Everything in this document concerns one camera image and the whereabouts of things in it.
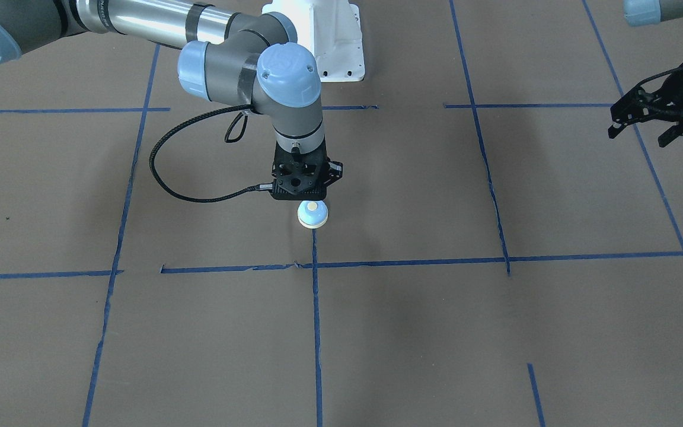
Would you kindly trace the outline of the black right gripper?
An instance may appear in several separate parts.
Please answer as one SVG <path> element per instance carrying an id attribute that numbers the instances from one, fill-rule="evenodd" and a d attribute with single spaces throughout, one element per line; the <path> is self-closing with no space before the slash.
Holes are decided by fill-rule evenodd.
<path id="1" fill-rule="evenodd" d="M 272 174 L 274 191 L 325 191 L 342 177 L 343 165 L 331 161 L 325 145 L 304 154 L 277 145 Z"/>

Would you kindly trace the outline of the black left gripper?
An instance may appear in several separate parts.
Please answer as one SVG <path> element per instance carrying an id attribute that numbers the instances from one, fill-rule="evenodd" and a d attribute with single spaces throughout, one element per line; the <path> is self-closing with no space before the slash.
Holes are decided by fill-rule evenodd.
<path id="1" fill-rule="evenodd" d="M 683 63 L 640 81 L 611 106 L 610 113 L 613 122 L 609 127 L 611 139 L 629 125 L 651 120 L 672 124 L 658 137 L 661 148 L 683 137 Z"/>

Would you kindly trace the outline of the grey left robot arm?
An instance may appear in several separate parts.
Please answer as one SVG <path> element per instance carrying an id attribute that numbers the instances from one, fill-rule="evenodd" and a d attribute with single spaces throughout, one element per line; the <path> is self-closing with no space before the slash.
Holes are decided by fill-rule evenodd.
<path id="1" fill-rule="evenodd" d="M 673 30 L 683 30 L 683 1 L 624 1 L 623 14 L 632 27 L 668 23 Z M 683 62 L 636 83 L 610 107 L 612 125 L 607 130 L 614 139 L 626 127 L 651 121 L 670 123 L 657 138 L 664 148 L 683 137 Z"/>

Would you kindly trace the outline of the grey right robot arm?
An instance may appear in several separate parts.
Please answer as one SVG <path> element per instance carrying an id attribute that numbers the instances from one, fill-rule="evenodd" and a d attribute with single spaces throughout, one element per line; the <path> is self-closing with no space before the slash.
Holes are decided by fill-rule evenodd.
<path id="1" fill-rule="evenodd" d="M 117 33 L 175 49 L 186 90 L 271 118 L 274 197 L 317 196 L 341 177 L 325 153 L 320 78 L 287 17 L 195 1 L 0 1 L 0 62 L 81 33 Z"/>

